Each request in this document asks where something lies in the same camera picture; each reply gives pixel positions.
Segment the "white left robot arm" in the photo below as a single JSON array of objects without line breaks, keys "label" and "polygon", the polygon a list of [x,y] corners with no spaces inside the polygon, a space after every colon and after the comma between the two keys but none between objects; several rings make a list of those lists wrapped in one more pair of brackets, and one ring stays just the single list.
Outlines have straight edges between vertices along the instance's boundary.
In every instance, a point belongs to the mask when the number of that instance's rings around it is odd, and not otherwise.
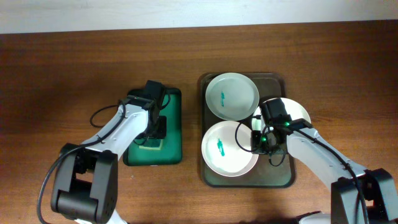
[{"label": "white left robot arm", "polygon": [[138,95],[118,102],[115,115],[93,137],[64,145],[49,169],[55,174],[53,212],[77,223],[124,223],[116,211],[118,162],[133,140],[157,129],[166,94],[163,84],[149,80]]}]

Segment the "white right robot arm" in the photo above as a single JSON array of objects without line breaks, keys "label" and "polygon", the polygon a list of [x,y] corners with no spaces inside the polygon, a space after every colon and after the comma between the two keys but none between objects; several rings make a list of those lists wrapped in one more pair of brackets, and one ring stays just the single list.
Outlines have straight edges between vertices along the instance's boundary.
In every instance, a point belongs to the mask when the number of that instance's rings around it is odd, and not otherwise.
[{"label": "white right robot arm", "polygon": [[299,114],[302,106],[287,98],[259,104],[254,118],[261,128],[251,134],[251,152],[290,156],[305,164],[331,193],[331,212],[310,212],[294,223],[397,223],[397,190],[385,169],[355,163],[324,140]]}]

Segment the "white plate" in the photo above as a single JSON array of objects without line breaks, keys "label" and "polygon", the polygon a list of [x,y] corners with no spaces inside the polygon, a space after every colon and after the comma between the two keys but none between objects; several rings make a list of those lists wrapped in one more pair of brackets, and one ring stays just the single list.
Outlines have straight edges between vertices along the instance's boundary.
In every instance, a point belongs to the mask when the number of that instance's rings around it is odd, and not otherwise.
[{"label": "white plate", "polygon": [[206,165],[225,177],[248,173],[258,155],[249,152],[251,130],[237,121],[222,121],[206,131],[201,142],[201,153]]},{"label": "white plate", "polygon": [[[301,104],[288,98],[281,98],[281,100],[285,106],[287,114],[291,116],[292,120],[303,118],[311,123],[311,119],[307,110]],[[262,131],[262,129],[265,127],[265,121],[262,118],[260,106],[256,108],[250,124],[251,129],[255,131]]]}]

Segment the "green yellow sponge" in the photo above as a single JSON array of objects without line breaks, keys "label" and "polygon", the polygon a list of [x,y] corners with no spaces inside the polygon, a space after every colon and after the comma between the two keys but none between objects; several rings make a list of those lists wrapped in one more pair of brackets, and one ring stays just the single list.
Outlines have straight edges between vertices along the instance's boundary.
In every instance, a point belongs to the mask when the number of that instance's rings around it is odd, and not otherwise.
[{"label": "green yellow sponge", "polygon": [[145,143],[139,145],[139,149],[159,151],[162,149],[163,139],[148,139]]}]

